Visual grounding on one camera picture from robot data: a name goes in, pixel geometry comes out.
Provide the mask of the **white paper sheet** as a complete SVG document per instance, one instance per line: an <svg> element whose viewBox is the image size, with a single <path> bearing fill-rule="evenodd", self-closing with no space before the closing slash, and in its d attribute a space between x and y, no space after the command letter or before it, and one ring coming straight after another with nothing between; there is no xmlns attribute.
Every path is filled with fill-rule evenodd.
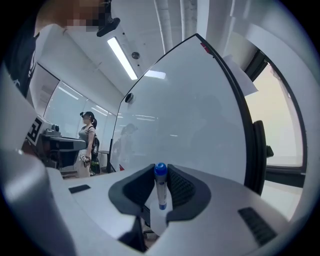
<svg viewBox="0 0 320 256"><path fill-rule="evenodd" d="M237 80L244 96L258 92L258 89L255 87L249 76L240 68L237 63L233 61L232 55L223 57L223 60Z"/></svg>

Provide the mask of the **person in dark shirt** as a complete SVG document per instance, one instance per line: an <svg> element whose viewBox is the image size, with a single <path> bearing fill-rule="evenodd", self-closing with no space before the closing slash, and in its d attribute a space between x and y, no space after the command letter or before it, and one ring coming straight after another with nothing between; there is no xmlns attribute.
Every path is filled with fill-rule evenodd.
<svg viewBox="0 0 320 256"><path fill-rule="evenodd" d="M14 85L26 97L35 70L37 15L33 14L18 29L4 55L4 63Z"/></svg>

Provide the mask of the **black framed window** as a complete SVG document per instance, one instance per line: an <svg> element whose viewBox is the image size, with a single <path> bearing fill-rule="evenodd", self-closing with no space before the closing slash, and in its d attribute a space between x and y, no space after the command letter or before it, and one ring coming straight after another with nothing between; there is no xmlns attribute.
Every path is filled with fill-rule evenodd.
<svg viewBox="0 0 320 256"><path fill-rule="evenodd" d="M253 82L257 89L245 97L253 121L262 121L266 144L273 156L267 158L270 167L290 168L305 173L303 139L292 97L270 63Z"/></svg>

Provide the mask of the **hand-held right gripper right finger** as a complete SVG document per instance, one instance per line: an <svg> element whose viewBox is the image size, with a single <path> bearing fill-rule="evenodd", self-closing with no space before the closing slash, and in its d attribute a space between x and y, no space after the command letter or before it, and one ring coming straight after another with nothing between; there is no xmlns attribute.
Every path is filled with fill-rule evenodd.
<svg viewBox="0 0 320 256"><path fill-rule="evenodd" d="M194 193L167 214L150 256L268 256L289 229L280 212L243 184L172 164L168 171Z"/></svg>

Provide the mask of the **white ceiling pipe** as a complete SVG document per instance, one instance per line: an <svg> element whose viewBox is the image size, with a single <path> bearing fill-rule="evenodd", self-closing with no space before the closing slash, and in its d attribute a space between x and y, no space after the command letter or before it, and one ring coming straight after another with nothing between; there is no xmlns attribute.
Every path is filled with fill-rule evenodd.
<svg viewBox="0 0 320 256"><path fill-rule="evenodd" d="M197 32L198 0L180 0L182 41Z"/></svg>

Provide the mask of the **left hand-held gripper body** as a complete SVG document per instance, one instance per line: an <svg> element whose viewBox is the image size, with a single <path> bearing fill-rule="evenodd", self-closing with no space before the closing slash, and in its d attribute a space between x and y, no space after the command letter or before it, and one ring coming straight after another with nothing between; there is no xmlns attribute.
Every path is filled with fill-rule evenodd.
<svg viewBox="0 0 320 256"><path fill-rule="evenodd" d="M40 159L46 167L58 168L58 150L51 149L51 141L61 136L58 125L37 116L26 135L24 152Z"/></svg>

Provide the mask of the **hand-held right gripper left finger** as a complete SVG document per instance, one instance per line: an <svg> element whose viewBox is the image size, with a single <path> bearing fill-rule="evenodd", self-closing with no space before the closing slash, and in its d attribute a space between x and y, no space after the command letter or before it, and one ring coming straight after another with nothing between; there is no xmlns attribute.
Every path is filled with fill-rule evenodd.
<svg viewBox="0 0 320 256"><path fill-rule="evenodd" d="M132 230L135 217L120 213L108 192L126 173L73 179L63 179L54 168L47 173L55 205L72 240L70 255L147 256L119 240Z"/></svg>

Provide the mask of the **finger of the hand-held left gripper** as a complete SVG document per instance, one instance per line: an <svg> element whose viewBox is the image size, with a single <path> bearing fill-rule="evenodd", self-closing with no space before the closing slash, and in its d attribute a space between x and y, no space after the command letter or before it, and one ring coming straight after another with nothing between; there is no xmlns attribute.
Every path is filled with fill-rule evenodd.
<svg viewBox="0 0 320 256"><path fill-rule="evenodd" d="M56 168L73 166L79 151L87 148L87 142L75 138L54 138L53 155L56 157Z"/></svg>

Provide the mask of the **long ceiling light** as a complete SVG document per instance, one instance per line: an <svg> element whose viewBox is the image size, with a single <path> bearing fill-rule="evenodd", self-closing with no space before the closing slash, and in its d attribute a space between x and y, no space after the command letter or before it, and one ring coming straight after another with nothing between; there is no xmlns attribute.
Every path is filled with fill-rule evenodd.
<svg viewBox="0 0 320 256"><path fill-rule="evenodd" d="M127 56L125 55L121 45L119 44L117 38L112 37L107 41L107 43L110 46L110 48L112 49L112 51L115 54L115 56L117 57L117 59L119 60L120 64L124 68L125 72L129 76L129 78L131 80L137 80L138 77L137 77L134 69L132 68L132 65L130 64Z"/></svg>

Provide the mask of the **blue capped marker pen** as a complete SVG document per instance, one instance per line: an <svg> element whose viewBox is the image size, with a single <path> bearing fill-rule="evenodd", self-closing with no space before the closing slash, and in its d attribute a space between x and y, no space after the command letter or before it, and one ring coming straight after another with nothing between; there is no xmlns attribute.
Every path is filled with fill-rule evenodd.
<svg viewBox="0 0 320 256"><path fill-rule="evenodd" d="M167 174L168 169L163 162L159 162L154 166L154 178L160 210L167 208Z"/></svg>

